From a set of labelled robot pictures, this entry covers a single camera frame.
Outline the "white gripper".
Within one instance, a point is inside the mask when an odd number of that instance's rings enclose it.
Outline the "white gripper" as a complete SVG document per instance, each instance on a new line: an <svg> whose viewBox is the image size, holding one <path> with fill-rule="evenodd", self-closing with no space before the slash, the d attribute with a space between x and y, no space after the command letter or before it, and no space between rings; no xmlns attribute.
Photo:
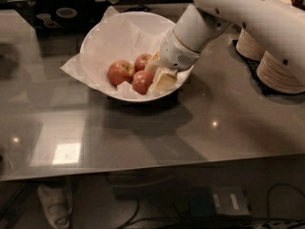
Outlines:
<svg viewBox="0 0 305 229"><path fill-rule="evenodd" d="M162 40L159 52L156 52L145 66L145 71L155 73L152 89L160 92L172 89L177 81L177 70L187 71L199 56L198 52L187 49L177 39L174 31L170 30ZM159 59L167 68L159 68Z"/></svg>

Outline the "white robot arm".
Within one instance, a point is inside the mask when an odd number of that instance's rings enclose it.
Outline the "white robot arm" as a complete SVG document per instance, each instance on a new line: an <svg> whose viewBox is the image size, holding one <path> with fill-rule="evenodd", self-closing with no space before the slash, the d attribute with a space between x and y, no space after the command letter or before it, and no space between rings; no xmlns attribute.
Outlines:
<svg viewBox="0 0 305 229"><path fill-rule="evenodd" d="M256 73L264 84L285 94L304 91L304 11L278 0L193 0L146 69L169 75L185 72L231 24L263 48Z"/></svg>

